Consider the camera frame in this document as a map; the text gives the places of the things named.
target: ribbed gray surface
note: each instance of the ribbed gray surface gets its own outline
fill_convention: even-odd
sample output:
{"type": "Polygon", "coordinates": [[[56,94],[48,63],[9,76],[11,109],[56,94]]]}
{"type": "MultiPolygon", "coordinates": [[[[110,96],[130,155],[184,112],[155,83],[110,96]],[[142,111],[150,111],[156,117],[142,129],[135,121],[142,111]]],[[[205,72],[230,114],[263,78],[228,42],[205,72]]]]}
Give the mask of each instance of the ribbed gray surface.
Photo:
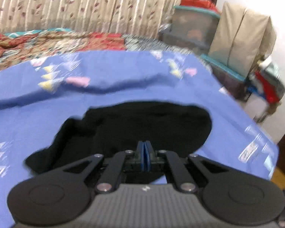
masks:
{"type": "MultiPolygon", "coordinates": [[[[179,193],[171,184],[145,187],[146,185],[122,184],[114,193],[98,195],[93,205],[76,220],[52,228],[238,227],[213,217],[195,195],[179,193]]],[[[279,226],[271,222],[254,227],[279,226]]],[[[15,228],[32,226],[17,224],[15,228]]]]}

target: black round pad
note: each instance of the black round pad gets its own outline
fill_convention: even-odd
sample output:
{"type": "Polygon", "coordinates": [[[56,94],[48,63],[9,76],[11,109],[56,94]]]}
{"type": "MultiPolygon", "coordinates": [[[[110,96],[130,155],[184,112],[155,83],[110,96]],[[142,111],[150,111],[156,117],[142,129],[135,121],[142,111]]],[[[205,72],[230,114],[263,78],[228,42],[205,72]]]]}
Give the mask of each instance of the black round pad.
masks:
{"type": "Polygon", "coordinates": [[[8,208],[22,224],[53,226],[78,217],[87,209],[90,199],[90,192],[82,181],[36,177],[12,188],[8,208]]]}
{"type": "Polygon", "coordinates": [[[285,206],[283,192],[275,184],[239,173],[218,174],[205,187],[202,197],[214,216],[241,226],[266,224],[285,206]]]}

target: black cloth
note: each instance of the black cloth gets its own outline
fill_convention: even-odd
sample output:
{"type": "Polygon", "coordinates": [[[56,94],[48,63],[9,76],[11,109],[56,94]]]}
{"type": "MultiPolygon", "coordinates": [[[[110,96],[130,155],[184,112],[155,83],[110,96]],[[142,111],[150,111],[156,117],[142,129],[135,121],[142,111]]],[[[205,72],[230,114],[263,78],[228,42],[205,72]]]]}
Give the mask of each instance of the black cloth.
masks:
{"type": "Polygon", "coordinates": [[[135,150],[139,141],[146,140],[155,150],[186,157],[204,144],[210,131],[209,113],[196,106],[128,102],[91,108],[82,120],[67,119],[52,145],[33,153],[25,163],[43,173],[92,154],[112,157],[122,150],[135,150]]]}

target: plastic storage box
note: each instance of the plastic storage box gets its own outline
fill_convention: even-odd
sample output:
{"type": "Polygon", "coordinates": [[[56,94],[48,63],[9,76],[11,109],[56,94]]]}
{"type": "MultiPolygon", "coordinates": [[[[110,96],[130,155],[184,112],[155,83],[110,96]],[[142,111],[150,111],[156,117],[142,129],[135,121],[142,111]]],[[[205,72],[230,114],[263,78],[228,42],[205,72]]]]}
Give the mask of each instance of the plastic storage box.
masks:
{"type": "Polygon", "coordinates": [[[196,55],[207,54],[209,52],[208,45],[205,45],[202,42],[194,42],[187,40],[184,37],[177,36],[173,34],[171,27],[158,32],[158,39],[168,45],[176,45],[178,47],[188,48],[196,55]]]}
{"type": "Polygon", "coordinates": [[[201,55],[201,58],[210,64],[213,75],[234,98],[242,99],[245,97],[245,77],[207,55],[201,55]]]}
{"type": "Polygon", "coordinates": [[[220,15],[212,10],[175,6],[170,34],[209,49],[214,38],[220,15]]]}

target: red cloth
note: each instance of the red cloth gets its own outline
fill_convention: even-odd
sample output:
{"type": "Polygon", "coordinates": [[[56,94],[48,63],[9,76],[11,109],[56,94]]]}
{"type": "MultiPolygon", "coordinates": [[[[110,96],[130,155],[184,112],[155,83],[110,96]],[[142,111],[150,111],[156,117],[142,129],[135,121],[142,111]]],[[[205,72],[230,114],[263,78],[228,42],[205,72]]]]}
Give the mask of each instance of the red cloth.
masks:
{"type": "Polygon", "coordinates": [[[80,51],[126,50],[125,40],[121,36],[121,33],[89,33],[89,42],[80,51]]]}
{"type": "Polygon", "coordinates": [[[259,71],[256,71],[255,73],[256,78],[262,83],[264,94],[266,97],[266,100],[269,104],[278,103],[280,99],[276,95],[274,86],[272,86],[261,74],[259,71]]]}
{"type": "Polygon", "coordinates": [[[215,4],[211,0],[181,0],[181,6],[201,7],[219,13],[215,4]]]}
{"type": "Polygon", "coordinates": [[[33,39],[38,36],[38,33],[36,34],[31,34],[31,35],[25,35],[25,36],[20,36],[14,39],[11,39],[3,34],[0,34],[0,46],[2,48],[10,49],[14,48],[19,44],[25,43],[30,39],[33,39]]]}

